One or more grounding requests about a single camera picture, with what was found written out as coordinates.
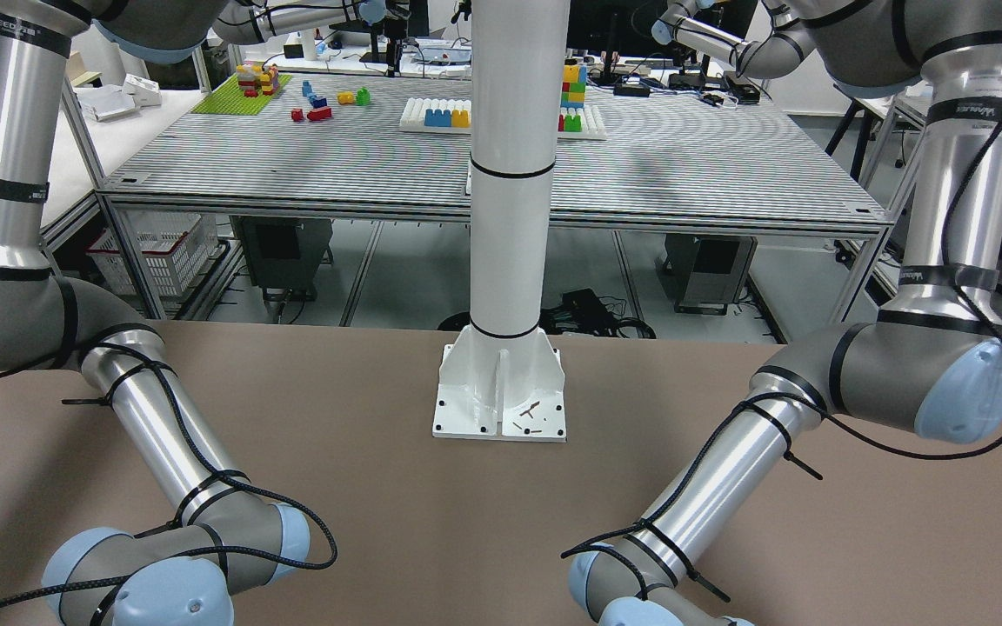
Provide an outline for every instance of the crate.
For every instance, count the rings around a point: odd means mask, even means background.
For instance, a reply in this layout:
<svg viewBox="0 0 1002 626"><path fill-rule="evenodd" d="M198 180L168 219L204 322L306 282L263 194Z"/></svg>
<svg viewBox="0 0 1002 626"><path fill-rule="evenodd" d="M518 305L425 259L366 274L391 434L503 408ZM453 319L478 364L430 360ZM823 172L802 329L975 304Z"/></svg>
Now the crate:
<svg viewBox="0 0 1002 626"><path fill-rule="evenodd" d="M214 221L201 214L139 211L130 214L130 224L134 226L142 256L162 296L182 296L200 266L218 246ZM88 247L87 255L99 266L112 292L134 295L134 284L114 233L103 230Z"/></svg>

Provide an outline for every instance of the universal robots logo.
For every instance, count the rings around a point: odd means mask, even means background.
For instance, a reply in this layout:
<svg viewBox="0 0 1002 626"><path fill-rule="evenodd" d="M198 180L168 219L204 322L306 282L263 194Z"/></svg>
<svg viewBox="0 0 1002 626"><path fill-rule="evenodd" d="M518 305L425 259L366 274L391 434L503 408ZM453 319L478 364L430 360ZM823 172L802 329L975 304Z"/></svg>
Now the universal robots logo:
<svg viewBox="0 0 1002 626"><path fill-rule="evenodd" d="M11 21L8 17L0 16L0 30L8 30L19 33L19 35L36 36L36 29L28 27L21 21Z"/></svg>
<svg viewBox="0 0 1002 626"><path fill-rule="evenodd" d="M995 107L976 102L962 102L958 104L958 114L982 115L983 117L995 117Z"/></svg>

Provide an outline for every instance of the brown tabletop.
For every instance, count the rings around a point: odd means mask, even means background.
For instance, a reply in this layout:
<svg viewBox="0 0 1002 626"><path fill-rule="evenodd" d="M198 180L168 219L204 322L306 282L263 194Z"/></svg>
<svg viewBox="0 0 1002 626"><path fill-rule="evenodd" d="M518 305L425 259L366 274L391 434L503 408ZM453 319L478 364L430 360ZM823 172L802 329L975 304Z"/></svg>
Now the brown tabletop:
<svg viewBox="0 0 1002 626"><path fill-rule="evenodd" d="M342 550L330 570L239 595L240 625L588 623L559 552L640 515L775 351L556 338L570 440L498 444L430 435L449 334L161 330L241 469L317 509ZM114 415L59 402L94 396L72 373L0 382L0 597L38 586L79 531L171 516ZM698 563L734 601L687 582L690 597L759 626L1002 623L1002 449L922 463L831 425L795 448L827 480L776 468ZM56 621L38 601L0 623Z"/></svg>

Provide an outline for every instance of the green lego brick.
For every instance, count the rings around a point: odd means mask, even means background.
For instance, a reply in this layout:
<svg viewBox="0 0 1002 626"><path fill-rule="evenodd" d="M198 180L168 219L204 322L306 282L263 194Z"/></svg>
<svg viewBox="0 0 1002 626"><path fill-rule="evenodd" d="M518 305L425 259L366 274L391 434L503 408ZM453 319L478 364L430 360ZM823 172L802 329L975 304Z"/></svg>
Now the green lego brick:
<svg viewBox="0 0 1002 626"><path fill-rule="evenodd" d="M278 82L281 83L278 94L281 94L290 80L292 80L291 74L278 75ZM219 84L215 91L207 94L202 102L195 104L191 112L206 115L258 115L263 109L266 109L270 102L274 101L278 94L247 98L238 89L238 76L230 76L226 82Z"/></svg>

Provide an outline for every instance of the white column base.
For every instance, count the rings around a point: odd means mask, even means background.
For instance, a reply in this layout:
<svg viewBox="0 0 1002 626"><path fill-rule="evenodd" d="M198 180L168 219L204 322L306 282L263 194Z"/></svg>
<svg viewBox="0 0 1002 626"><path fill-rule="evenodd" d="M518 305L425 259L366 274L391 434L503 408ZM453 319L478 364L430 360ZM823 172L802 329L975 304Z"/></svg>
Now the white column base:
<svg viewBox="0 0 1002 626"><path fill-rule="evenodd" d="M496 348L525 342L512 348L526 349L526 360ZM516 361L529 368L531 392L520 393L524 398L512 398L513 387L525 387L510 382ZM433 436L562 443L567 441L565 415L564 370L544 330L518 340L493 340L466 327L454 345L443 349Z"/></svg>

